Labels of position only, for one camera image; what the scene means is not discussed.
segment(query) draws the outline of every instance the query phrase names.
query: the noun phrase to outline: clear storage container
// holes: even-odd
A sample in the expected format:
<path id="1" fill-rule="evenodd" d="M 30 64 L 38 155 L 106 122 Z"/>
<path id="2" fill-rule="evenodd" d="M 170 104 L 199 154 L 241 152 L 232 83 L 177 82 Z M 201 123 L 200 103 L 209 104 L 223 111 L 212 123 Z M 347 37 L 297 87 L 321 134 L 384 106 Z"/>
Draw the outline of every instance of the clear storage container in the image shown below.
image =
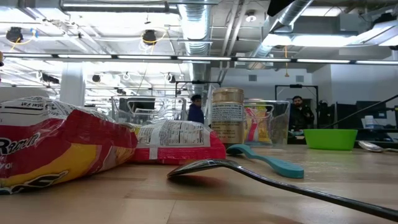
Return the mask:
<path id="1" fill-rule="evenodd" d="M 244 142 L 250 146 L 283 148 L 287 144 L 290 103 L 245 100 Z"/>
<path id="2" fill-rule="evenodd" d="M 113 96 L 112 118 L 119 123 L 140 125 L 186 120 L 186 106 L 186 100 L 179 97 Z"/>

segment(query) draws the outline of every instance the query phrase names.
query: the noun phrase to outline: desk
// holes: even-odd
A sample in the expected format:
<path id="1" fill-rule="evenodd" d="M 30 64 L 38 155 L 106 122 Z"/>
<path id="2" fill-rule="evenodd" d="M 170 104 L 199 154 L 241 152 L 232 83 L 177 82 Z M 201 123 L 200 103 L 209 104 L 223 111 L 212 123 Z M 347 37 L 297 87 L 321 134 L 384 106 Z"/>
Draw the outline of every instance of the desk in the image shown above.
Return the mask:
<path id="1" fill-rule="evenodd" d="M 398 154 L 319 151 L 306 146 L 255 149 L 305 168 L 304 179 L 275 174 L 265 163 L 229 157 L 270 178 L 398 209 Z M 125 164 L 37 192 L 0 196 L 1 223 L 238 224 L 393 223 L 286 192 L 219 168 L 166 179 L 174 166 Z"/>

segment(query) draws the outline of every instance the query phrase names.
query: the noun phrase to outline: ductwork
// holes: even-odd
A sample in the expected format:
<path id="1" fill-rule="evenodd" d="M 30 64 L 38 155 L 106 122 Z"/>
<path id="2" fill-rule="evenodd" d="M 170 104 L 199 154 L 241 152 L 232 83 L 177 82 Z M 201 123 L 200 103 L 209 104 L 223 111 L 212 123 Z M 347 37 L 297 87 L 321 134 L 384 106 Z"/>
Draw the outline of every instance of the ductwork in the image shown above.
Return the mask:
<path id="1" fill-rule="evenodd" d="M 266 36 L 264 37 L 262 43 L 257 47 L 257 49 L 250 55 L 250 57 L 266 57 L 273 48 L 273 45 L 267 42 L 266 37 L 269 32 L 277 25 L 277 22 L 283 25 L 283 27 L 280 28 L 281 32 L 292 32 L 294 22 L 301 16 L 304 10 L 309 7 L 309 5 L 311 5 L 312 2 L 313 0 L 296 0 L 292 4 L 287 6 L 277 16 L 267 16 L 262 30 L 263 34 L 265 34 Z M 246 66 L 246 69 L 248 70 L 262 68 L 265 68 L 265 65 L 259 62 L 248 63 L 248 65 Z"/>
<path id="2" fill-rule="evenodd" d="M 210 25 L 210 6 L 196 4 L 180 4 L 178 9 L 181 15 L 182 32 L 184 39 L 192 40 L 186 42 L 185 48 L 187 55 L 203 56 L 209 54 L 209 44 L 204 42 L 195 42 L 195 40 L 207 40 L 209 38 Z M 191 63 L 191 80 L 206 81 L 207 63 Z"/>

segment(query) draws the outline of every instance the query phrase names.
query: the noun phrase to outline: plastic spoon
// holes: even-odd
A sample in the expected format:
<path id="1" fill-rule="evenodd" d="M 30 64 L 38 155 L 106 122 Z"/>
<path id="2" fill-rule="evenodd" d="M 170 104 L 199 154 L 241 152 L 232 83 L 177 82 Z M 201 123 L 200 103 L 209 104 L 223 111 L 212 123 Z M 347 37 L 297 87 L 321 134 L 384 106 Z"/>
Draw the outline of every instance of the plastic spoon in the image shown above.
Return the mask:
<path id="1" fill-rule="evenodd" d="M 263 184 L 267 184 L 272 187 L 276 187 L 278 189 L 287 190 L 289 192 L 294 192 L 297 194 L 316 198 L 326 202 L 334 203 L 336 205 L 341 205 L 347 208 L 351 208 L 360 212 L 375 215 L 377 217 L 385 218 L 394 222 L 398 222 L 397 210 L 272 180 L 270 178 L 263 177 L 251 170 L 245 169 L 237 162 L 230 161 L 227 159 L 206 159 L 201 161 L 195 161 L 190 164 L 185 164 L 176 168 L 175 170 L 167 174 L 167 177 L 173 177 L 182 174 L 190 174 L 201 170 L 215 169 L 218 167 L 225 167 L 232 169 L 256 181 L 262 182 Z"/>
<path id="2" fill-rule="evenodd" d="M 361 148 L 371 152 L 385 152 L 385 151 L 398 152 L 398 149 L 390 149 L 390 148 L 383 149 L 382 147 L 367 141 L 359 141 L 358 144 L 359 146 L 361 146 Z"/>
<path id="3" fill-rule="evenodd" d="M 231 155 L 243 153 L 249 159 L 258 159 L 268 163 L 279 175 L 289 178 L 304 178 L 304 169 L 302 167 L 271 156 L 257 155 L 249 146 L 244 144 L 230 146 L 227 148 L 226 153 Z"/>

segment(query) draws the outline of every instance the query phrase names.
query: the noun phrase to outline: person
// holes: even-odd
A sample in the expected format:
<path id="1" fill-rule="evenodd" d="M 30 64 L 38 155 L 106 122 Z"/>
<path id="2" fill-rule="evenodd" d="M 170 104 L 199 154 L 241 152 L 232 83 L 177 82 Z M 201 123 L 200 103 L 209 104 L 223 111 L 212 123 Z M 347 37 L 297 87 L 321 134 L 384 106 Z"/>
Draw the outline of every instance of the person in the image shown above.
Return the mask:
<path id="1" fill-rule="evenodd" d="M 314 115 L 311 108 L 303 105 L 303 98 L 301 96 L 293 97 L 293 106 L 290 110 L 290 130 L 303 130 L 311 128 L 313 125 Z"/>
<path id="2" fill-rule="evenodd" d="M 201 96 L 193 95 L 191 97 L 192 104 L 189 106 L 188 120 L 204 124 L 205 115 L 201 110 Z"/>

